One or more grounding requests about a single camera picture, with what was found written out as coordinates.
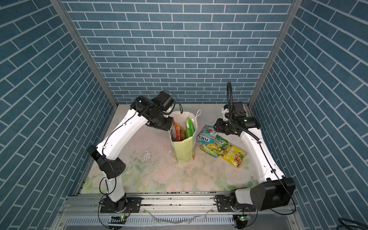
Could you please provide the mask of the teal Fox's candy bag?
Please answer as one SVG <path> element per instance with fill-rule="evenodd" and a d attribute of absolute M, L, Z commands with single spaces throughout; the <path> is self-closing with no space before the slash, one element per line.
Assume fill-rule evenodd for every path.
<path fill-rule="evenodd" d="M 199 143 L 211 144 L 216 137 L 217 131 L 214 129 L 214 127 L 210 125 L 204 125 L 203 129 L 197 135 L 196 140 Z"/>

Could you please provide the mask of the yellow-green snack packet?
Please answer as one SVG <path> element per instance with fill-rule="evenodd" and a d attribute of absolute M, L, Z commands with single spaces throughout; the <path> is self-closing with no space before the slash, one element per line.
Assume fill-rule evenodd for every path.
<path fill-rule="evenodd" d="M 227 144 L 222 148 L 218 156 L 233 166 L 239 168 L 243 162 L 243 159 L 247 156 L 247 152 L 232 144 Z"/>

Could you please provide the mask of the floral paper gift bag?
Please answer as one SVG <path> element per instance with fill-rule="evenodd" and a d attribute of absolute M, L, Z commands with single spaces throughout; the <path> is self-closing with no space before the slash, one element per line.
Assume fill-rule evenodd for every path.
<path fill-rule="evenodd" d="M 183 112 L 181 114 L 179 111 L 175 111 L 171 114 L 173 121 L 182 128 L 184 133 L 187 130 L 187 124 L 189 123 L 188 120 L 192 122 L 192 127 L 194 128 L 193 134 L 189 135 L 187 138 L 184 135 L 184 139 L 181 141 L 177 141 L 176 135 L 173 134 L 175 131 L 174 124 L 169 130 L 173 151 L 179 163 L 185 163 L 194 160 L 196 137 L 198 132 L 197 117 L 201 115 L 201 112 L 201 110 L 198 110 L 196 115 L 194 115 L 190 112 Z"/>

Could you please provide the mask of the green Fox's Spring Tea candy bag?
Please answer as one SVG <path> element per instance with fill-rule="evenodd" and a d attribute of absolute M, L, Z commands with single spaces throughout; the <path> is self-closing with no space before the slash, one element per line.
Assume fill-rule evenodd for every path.
<path fill-rule="evenodd" d="M 225 148 L 228 144 L 229 142 L 226 139 L 217 135 L 212 143 L 203 143 L 200 146 L 200 149 L 208 155 L 217 158 L 220 155 L 222 149 Z"/>

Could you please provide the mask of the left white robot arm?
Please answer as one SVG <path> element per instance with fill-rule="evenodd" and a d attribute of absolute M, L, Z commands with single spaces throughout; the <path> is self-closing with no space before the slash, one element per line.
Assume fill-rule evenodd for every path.
<path fill-rule="evenodd" d="M 123 147 L 143 125 L 168 131 L 172 126 L 170 114 L 175 105 L 175 100 L 164 91 L 153 99 L 139 96 L 118 126 L 97 146 L 88 147 L 87 152 L 104 174 L 107 197 L 112 202 L 118 203 L 125 196 L 122 173 L 126 165 L 119 159 Z"/>

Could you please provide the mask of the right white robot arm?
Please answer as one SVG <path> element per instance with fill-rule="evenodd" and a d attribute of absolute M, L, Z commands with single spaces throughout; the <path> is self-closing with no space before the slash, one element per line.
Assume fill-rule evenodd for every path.
<path fill-rule="evenodd" d="M 292 200 L 295 182 L 277 166 L 262 136 L 260 125 L 255 117 L 248 117 L 242 102 L 229 102 L 221 110 L 214 128 L 226 135 L 237 135 L 247 148 L 255 165 L 259 184 L 253 188 L 240 188 L 231 191 L 230 200 L 234 208 L 251 205 L 257 211 L 275 210 L 284 207 Z"/>

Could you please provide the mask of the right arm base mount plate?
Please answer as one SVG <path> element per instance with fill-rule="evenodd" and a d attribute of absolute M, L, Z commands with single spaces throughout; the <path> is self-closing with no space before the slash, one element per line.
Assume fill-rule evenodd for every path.
<path fill-rule="evenodd" d="M 218 212 L 255 212 L 252 204 L 240 204 L 233 196 L 216 195 L 213 197 Z"/>

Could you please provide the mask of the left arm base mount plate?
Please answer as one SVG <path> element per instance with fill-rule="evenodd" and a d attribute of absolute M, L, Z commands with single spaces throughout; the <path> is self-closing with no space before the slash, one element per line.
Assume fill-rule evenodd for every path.
<path fill-rule="evenodd" d="M 109 197 L 104 197 L 99 202 L 99 211 L 101 213 L 139 213 L 141 202 L 141 197 L 123 197 L 117 202 L 113 202 Z"/>

